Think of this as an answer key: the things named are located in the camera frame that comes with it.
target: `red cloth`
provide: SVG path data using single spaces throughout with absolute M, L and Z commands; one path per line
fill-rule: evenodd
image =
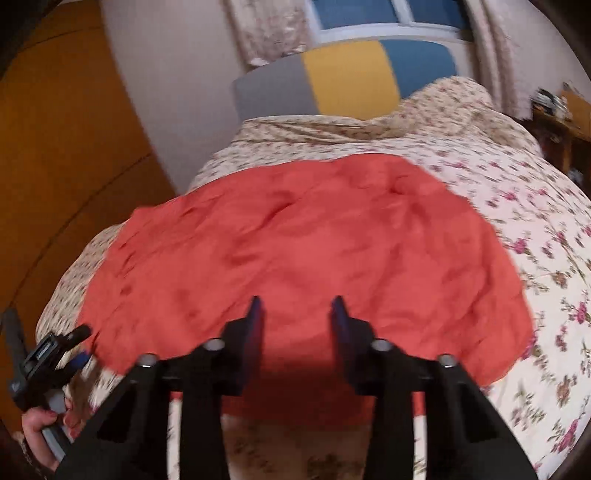
M 333 360 L 329 309 L 406 352 L 456 355 L 480 385 L 503 377 L 532 321 L 493 228 L 403 158 L 252 168 L 134 212 L 95 274 L 79 323 L 123 374 L 144 352 L 184 355 L 261 296 L 260 377 L 224 411 L 288 424 L 371 417 Z

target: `silver bolt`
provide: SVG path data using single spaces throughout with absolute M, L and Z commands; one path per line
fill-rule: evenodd
M 153 353 L 144 353 L 138 357 L 138 359 L 135 361 L 135 364 L 139 365 L 140 367 L 150 368 L 156 365 L 158 360 L 158 355 L 154 355 Z
M 451 368 L 457 365 L 456 357 L 450 355 L 449 353 L 444 353 L 443 355 L 439 355 L 437 357 L 439 364 L 442 365 L 444 368 Z
M 212 338 L 203 344 L 203 348 L 210 352 L 217 352 L 222 350 L 226 346 L 226 343 L 221 338 Z
M 378 338 L 371 342 L 371 348 L 376 352 L 389 352 L 392 349 L 392 344 L 387 340 Z

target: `floral bedsheet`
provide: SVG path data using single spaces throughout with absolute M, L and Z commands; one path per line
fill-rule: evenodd
M 438 80 L 392 115 L 357 121 L 325 116 L 246 121 L 191 189 L 230 173 L 293 160 L 391 153 L 424 168 L 467 198 L 495 227 L 523 281 L 535 319 L 527 350 L 485 393 L 541 479 L 572 450 L 591 406 L 591 203 L 547 164 L 533 137 L 493 110 L 469 79 Z M 86 286 L 121 226 L 101 232 L 65 273 L 37 326 L 37 337 L 76 322 Z M 70 384 L 76 403 L 96 408 L 119 378 L 93 359 Z M 178 478 L 180 403 L 171 403 L 169 477 Z M 358 479 L 367 427 L 311 432 L 223 419 L 233 479 Z M 415 418 L 415 478 L 424 478 L 424 418 Z

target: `window pane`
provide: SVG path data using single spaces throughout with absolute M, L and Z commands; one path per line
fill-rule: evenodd
M 462 0 L 408 0 L 408 4 L 415 22 L 470 28 Z
M 322 28 L 398 23 L 390 0 L 314 0 Z

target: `upholstered headboard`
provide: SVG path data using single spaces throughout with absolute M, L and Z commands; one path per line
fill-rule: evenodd
M 273 115 L 386 115 L 401 98 L 457 74 L 452 54 L 422 40 L 336 43 L 279 59 L 234 82 L 241 120 Z

